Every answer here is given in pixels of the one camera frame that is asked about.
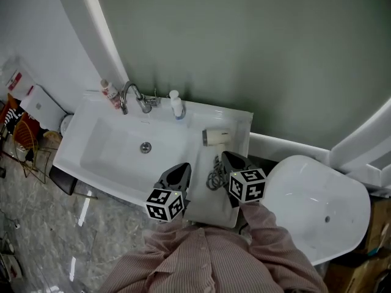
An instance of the box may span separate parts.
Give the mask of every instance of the box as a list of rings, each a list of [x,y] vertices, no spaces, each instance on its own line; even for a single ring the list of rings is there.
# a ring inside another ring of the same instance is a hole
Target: box
[[[330,293],[373,292],[378,276],[390,263],[391,250],[384,248],[370,258],[348,253],[331,261],[324,282]]]
[[[354,252],[361,254],[376,253],[391,235],[391,198],[370,196],[371,219],[368,231]]]
[[[60,131],[61,121],[67,113],[39,86],[35,85],[20,107],[34,117],[43,129]]]

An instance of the white box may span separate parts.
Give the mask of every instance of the white box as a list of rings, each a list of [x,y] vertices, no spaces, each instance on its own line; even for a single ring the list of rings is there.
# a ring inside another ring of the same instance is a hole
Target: white box
[[[39,85],[34,86],[30,94],[22,100],[20,107],[33,116],[41,128],[53,131],[60,130],[61,120],[67,114]]]

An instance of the cardboard box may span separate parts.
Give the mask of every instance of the cardboard box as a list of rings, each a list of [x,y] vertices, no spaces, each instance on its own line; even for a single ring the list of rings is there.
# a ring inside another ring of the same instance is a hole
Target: cardboard box
[[[378,276],[390,264],[391,250],[384,248],[370,258],[348,253],[331,261],[324,282],[330,293],[373,292]]]
[[[371,200],[371,219],[368,231],[362,239],[359,246],[355,249],[356,253],[371,254],[390,239],[391,235],[391,198],[379,198],[370,196]]]

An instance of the striped shirt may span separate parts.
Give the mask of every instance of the striped shirt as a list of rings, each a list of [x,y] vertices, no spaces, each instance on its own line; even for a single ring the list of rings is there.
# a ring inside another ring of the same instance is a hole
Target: striped shirt
[[[258,203],[241,205],[252,242],[222,228],[159,224],[145,248],[121,257],[101,293],[327,292],[289,232]]]

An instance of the green wall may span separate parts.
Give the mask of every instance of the green wall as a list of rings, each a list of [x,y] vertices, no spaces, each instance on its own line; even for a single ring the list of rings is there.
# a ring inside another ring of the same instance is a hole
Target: green wall
[[[144,93],[254,113],[331,148],[391,96],[391,0],[100,0]]]

